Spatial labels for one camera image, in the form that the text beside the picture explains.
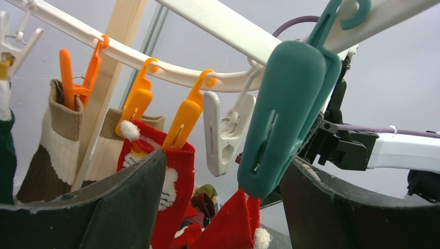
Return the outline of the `green sock with yellow cuff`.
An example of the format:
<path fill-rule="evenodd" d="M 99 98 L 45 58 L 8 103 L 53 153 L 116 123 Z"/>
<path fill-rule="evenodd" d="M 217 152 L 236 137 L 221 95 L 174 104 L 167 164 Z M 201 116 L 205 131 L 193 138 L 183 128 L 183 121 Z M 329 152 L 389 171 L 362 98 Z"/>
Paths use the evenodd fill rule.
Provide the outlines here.
<path fill-rule="evenodd" d="M 14 204 L 13 179 L 17 168 L 17 156 L 11 130 L 15 116 L 10 109 L 9 68 L 15 58 L 9 53 L 1 54 L 1 204 Z"/>

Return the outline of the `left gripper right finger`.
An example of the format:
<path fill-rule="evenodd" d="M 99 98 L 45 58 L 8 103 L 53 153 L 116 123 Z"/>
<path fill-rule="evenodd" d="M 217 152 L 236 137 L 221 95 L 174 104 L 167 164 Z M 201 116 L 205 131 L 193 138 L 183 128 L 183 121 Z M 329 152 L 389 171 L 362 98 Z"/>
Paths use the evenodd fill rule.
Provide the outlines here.
<path fill-rule="evenodd" d="M 280 182 L 293 248 L 439 248 L 439 204 L 390 197 L 292 160 Z"/>

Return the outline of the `red white patterned sock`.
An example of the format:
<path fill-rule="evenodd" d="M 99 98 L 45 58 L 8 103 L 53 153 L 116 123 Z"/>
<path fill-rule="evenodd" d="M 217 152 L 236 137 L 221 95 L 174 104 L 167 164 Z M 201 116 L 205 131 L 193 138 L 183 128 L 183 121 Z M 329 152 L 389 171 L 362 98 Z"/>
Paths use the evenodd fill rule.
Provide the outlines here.
<path fill-rule="evenodd" d="M 195 149 L 185 143 L 180 150 L 171 149 L 167 134 L 140 121 L 124 120 L 120 124 L 123 146 L 117 170 L 132 166 L 156 149 L 164 149 L 166 165 L 162 192 L 150 248 L 171 248 L 193 195 L 195 183 Z"/>

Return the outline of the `wooden hanger stand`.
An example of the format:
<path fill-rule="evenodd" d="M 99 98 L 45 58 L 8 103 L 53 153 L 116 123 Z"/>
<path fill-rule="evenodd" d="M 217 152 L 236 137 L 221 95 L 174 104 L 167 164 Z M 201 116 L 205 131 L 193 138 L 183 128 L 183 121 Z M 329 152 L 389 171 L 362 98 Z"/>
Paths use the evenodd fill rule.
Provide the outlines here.
<path fill-rule="evenodd" d="M 130 45 L 146 4 L 147 0 L 117 0 L 104 34 L 124 45 Z M 71 192 L 81 188 L 89 157 L 99 135 L 121 69 L 120 62 L 109 56 L 102 56 L 101 70 L 83 117 L 79 135 L 79 168 Z"/>

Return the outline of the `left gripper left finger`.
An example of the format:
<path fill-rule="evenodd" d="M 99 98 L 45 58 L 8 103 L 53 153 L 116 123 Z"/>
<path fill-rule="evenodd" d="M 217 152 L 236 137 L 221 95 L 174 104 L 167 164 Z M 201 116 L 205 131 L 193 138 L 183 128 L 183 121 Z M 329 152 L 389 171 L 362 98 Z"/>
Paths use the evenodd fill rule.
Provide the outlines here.
<path fill-rule="evenodd" d="M 56 199 L 1 205 L 1 248 L 149 248 L 166 172 L 156 150 Z"/>

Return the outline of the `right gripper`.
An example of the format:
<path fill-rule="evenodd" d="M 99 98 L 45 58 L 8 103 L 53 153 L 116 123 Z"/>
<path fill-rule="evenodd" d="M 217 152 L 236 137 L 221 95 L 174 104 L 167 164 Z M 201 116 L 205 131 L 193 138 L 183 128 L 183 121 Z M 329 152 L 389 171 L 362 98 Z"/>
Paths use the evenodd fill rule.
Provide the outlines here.
<path fill-rule="evenodd" d="M 308 132 L 305 141 L 299 149 L 299 157 L 310 164 L 314 162 L 317 155 L 321 156 L 318 160 L 318 163 L 321 165 L 324 165 L 328 160 L 333 160 L 340 138 L 347 138 L 349 141 L 352 141 L 351 135 L 347 131 L 343 131 L 341 135 L 337 135 L 320 129 L 320 124 L 323 120 L 334 124 L 343 123 L 341 105 L 347 88 L 344 76 L 350 67 L 351 58 L 346 56 L 342 62 L 338 81 L 333 89 L 325 112 L 318 114 L 311 130 Z"/>

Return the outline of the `white clothespin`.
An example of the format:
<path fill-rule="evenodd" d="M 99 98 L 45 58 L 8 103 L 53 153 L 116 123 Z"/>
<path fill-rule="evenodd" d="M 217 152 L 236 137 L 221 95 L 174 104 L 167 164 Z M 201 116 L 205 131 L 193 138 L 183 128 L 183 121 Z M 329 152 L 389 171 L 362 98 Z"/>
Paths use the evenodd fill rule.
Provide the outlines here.
<path fill-rule="evenodd" d="M 217 94 L 203 94 L 203 123 L 206 160 L 210 173 L 219 177 L 228 172 L 228 164 L 235 158 L 254 111 L 256 97 L 249 94 L 251 84 L 262 72 L 263 66 L 254 63 L 245 73 L 244 87 L 229 109 L 225 118 L 220 116 L 220 101 Z"/>
<path fill-rule="evenodd" d="M 36 10 L 37 1 L 25 1 L 25 16 L 17 31 L 9 32 L 9 14 L 1 11 L 1 79 L 12 79 L 44 32 L 37 28 L 28 41 L 23 40 L 24 28 Z"/>

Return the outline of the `white clip hanger frame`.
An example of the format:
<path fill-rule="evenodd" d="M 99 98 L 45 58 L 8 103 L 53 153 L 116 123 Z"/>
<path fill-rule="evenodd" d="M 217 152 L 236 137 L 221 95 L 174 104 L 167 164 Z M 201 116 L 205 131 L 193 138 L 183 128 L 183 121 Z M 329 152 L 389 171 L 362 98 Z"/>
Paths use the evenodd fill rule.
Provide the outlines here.
<path fill-rule="evenodd" d="M 116 1 L 47 1 L 67 14 L 104 31 Z M 288 19 L 321 14 L 328 1 L 221 1 L 237 13 L 272 33 Z M 147 1 L 141 10 L 141 22 L 130 47 L 140 50 L 153 13 L 158 4 Z M 1 10 L 10 14 L 11 31 L 15 31 L 23 11 L 1 1 Z M 44 28 L 42 40 L 54 38 L 55 45 L 84 45 L 66 34 L 31 17 L 27 32 Z M 284 31 L 281 40 L 307 35 L 312 23 L 297 24 Z M 237 72 L 247 68 L 246 58 L 224 42 L 169 12 L 159 35 L 153 56 L 159 60 L 195 70 L 211 68 L 217 72 Z M 386 90 L 410 92 L 420 88 L 422 94 L 439 90 L 439 4 L 411 19 L 360 43 L 352 68 L 347 71 L 349 92 L 383 93 Z"/>

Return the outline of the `orange clothespin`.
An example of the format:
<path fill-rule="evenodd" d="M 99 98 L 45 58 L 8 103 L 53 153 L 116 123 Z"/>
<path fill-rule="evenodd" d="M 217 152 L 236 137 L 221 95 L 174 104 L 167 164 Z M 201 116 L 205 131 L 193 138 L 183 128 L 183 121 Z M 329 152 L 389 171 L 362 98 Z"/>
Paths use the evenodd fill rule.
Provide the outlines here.
<path fill-rule="evenodd" d="M 158 60 L 156 58 L 148 58 L 139 70 L 123 106 L 121 118 L 115 128 L 115 133 L 119 137 L 123 137 L 121 131 L 122 121 L 139 120 L 151 103 L 153 99 L 151 92 L 152 83 L 146 78 L 146 75 L 147 73 L 155 73 L 158 71 L 159 67 L 157 66 L 157 62 Z"/>
<path fill-rule="evenodd" d="M 98 39 L 85 76 L 74 76 L 69 51 L 67 49 L 61 49 L 59 51 L 64 105 L 67 108 L 76 110 L 77 97 L 81 100 L 83 107 L 87 107 L 102 64 L 100 53 L 102 49 L 105 49 L 108 46 L 108 44 L 109 37 L 107 35 L 104 34 Z"/>
<path fill-rule="evenodd" d="M 209 78 L 207 76 L 207 74 L 213 72 L 211 69 L 206 69 L 199 75 L 187 98 L 178 108 L 169 132 L 163 142 L 163 149 L 180 150 L 186 143 L 203 111 L 203 94 L 200 93 L 202 84 L 206 82 L 207 86 L 210 87 L 216 83 L 215 78 Z"/>

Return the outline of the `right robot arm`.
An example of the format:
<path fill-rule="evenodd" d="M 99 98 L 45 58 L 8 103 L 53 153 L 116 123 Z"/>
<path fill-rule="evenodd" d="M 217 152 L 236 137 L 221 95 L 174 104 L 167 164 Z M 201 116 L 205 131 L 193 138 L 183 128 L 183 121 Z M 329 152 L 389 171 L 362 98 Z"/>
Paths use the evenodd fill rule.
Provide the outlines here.
<path fill-rule="evenodd" d="M 408 170 L 408 195 L 417 195 L 431 203 L 439 202 L 439 133 L 387 128 L 369 128 L 343 122 L 341 110 L 353 55 L 342 61 L 336 86 L 327 107 L 321 111 L 299 157 L 320 165 L 331 162 L 348 171 L 388 168 Z"/>

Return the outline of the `brown tan socks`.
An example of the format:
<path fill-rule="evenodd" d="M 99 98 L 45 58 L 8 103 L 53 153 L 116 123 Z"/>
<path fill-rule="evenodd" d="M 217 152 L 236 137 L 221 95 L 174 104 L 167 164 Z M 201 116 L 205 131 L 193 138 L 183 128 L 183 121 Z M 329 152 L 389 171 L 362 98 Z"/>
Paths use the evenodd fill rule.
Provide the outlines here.
<path fill-rule="evenodd" d="M 203 214 L 203 228 L 206 228 L 219 211 L 219 197 L 211 184 L 195 186 L 190 204 Z"/>

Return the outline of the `tan brown striped sock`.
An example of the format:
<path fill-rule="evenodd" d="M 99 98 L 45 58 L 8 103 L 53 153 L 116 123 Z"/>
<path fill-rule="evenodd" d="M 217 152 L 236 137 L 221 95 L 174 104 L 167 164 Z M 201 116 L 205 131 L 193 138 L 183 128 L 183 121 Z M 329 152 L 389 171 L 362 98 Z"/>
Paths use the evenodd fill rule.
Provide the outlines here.
<path fill-rule="evenodd" d="M 115 128 L 121 115 L 122 111 L 117 109 L 110 108 L 107 111 L 82 187 L 86 187 L 117 172 L 118 159 L 124 144 L 124 138 L 116 134 Z M 142 116 L 141 118 L 142 122 L 160 131 L 163 129 L 164 120 L 164 116 Z M 135 149 L 135 152 L 129 153 L 128 163 L 124 162 L 123 159 L 123 165 L 130 166 L 146 155 L 146 153 L 138 152 Z"/>
<path fill-rule="evenodd" d="M 51 201 L 71 191 L 78 168 L 79 135 L 84 107 L 64 105 L 62 82 L 50 82 L 48 107 L 42 119 L 39 146 L 16 195 L 20 203 Z"/>

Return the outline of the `teal clothespin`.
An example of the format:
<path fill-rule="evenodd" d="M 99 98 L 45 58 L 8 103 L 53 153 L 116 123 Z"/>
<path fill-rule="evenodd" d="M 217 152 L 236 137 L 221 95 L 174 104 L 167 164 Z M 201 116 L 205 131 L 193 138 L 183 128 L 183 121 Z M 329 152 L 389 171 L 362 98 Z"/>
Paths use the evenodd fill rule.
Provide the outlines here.
<path fill-rule="evenodd" d="M 354 15 L 337 19 L 330 1 L 305 42 L 284 41 L 267 62 L 238 167 L 239 187 L 262 199 L 278 185 L 339 78 L 342 62 L 324 43 L 334 24 L 360 25 L 370 1 L 356 1 Z"/>

